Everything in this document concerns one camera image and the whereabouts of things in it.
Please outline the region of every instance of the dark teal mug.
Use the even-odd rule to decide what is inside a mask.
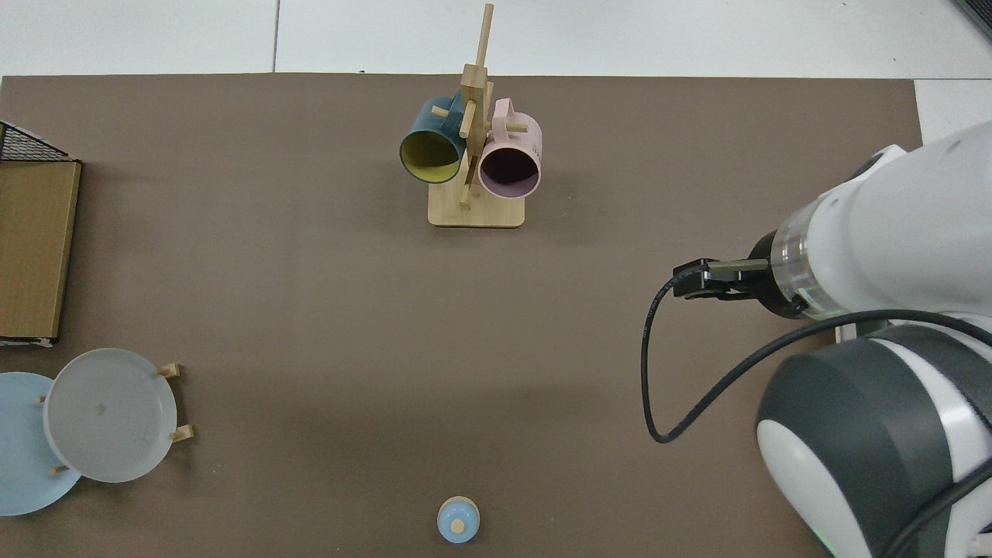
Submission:
[[[434,107],[447,116],[434,113]],[[414,125],[400,143],[400,161],[418,180],[439,184],[458,174],[465,140],[458,135],[465,109],[461,91],[452,97],[435,97],[424,103]]]

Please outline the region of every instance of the light blue plate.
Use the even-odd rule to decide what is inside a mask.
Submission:
[[[63,497],[79,480],[68,470],[52,475],[62,463],[45,437],[49,378],[28,372],[0,373],[0,516],[37,511]]]

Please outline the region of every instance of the pink mug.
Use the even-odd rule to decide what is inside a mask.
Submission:
[[[510,132],[507,126],[526,132]],[[514,112],[510,99],[498,99],[493,129],[479,157],[479,183],[493,196],[523,198],[541,182],[541,126],[523,112]]]

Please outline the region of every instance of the blue lid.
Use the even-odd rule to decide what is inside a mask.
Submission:
[[[437,513],[437,530],[448,542],[468,542],[479,531],[479,508],[465,496],[449,498]]]

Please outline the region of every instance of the wooden base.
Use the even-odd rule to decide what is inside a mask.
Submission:
[[[453,179],[431,184],[428,190],[428,221],[434,226],[515,228],[524,224],[524,201],[506,200],[489,194],[475,183],[465,195],[470,172],[468,154]]]

